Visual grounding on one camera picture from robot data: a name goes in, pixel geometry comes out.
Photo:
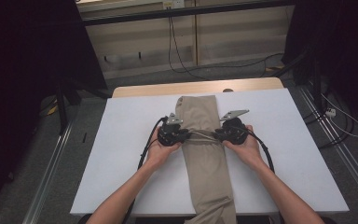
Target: white board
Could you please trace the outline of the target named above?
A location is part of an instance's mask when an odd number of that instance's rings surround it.
[[[277,176],[317,212],[349,210],[288,90],[189,95],[215,95],[220,117],[229,110],[249,109],[240,119],[252,124],[269,148]],[[174,112],[180,96],[108,100],[71,214],[92,213],[135,173],[151,129],[159,118]],[[227,148],[226,155],[237,214],[277,212],[255,173]],[[132,213],[195,214],[182,150],[175,151],[151,176],[136,198]]]

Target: metal bracket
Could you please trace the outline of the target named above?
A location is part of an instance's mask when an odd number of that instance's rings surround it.
[[[229,111],[228,113],[225,114],[225,116],[223,116],[220,121],[223,120],[229,120],[229,119],[235,119],[236,117],[242,115],[242,114],[246,114],[248,113],[249,110],[245,109],[245,110],[233,110],[233,111]]]
[[[171,113],[167,119],[167,125],[182,124],[183,120],[179,119],[175,114]]]

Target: forearm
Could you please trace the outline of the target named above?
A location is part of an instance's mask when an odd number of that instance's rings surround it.
[[[121,223],[132,201],[153,172],[154,168],[145,163],[124,185],[101,203],[88,223]]]
[[[313,209],[287,187],[265,163],[258,165],[256,173],[286,223],[323,223]]]

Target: handheld controller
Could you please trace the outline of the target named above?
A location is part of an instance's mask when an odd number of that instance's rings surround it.
[[[228,140],[234,145],[242,144],[248,136],[248,132],[246,132],[247,129],[238,116],[247,112],[249,110],[237,110],[226,113],[220,119],[225,121],[222,128],[216,129],[213,137],[220,142]],[[180,124],[182,123],[183,121],[173,113],[169,117],[165,117],[161,128],[158,130],[158,141],[165,147],[173,146],[177,142],[184,143],[191,133],[188,132],[188,129],[180,129]]]
[[[165,147],[173,146],[178,142],[184,143],[191,133],[188,132],[188,129],[180,129],[180,124],[183,121],[173,113],[165,118],[161,128],[158,130],[158,141]]]

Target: human hand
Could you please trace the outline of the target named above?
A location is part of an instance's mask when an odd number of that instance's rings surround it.
[[[182,143],[176,143],[175,145],[171,147],[165,147],[163,146],[157,138],[158,130],[161,127],[156,128],[156,130],[153,132],[152,138],[151,138],[151,146],[147,152],[147,160],[146,163],[150,164],[153,169],[156,171],[162,164],[165,163],[165,161],[168,159],[170,154],[177,150]]]
[[[246,128],[249,129],[251,132],[253,131],[252,125],[246,125]],[[260,165],[265,164],[263,159],[261,158],[257,140],[250,134],[248,134],[243,144],[234,145],[228,141],[223,141],[223,145],[235,151],[237,153],[237,156],[240,157],[240,159],[252,170],[255,170]]]

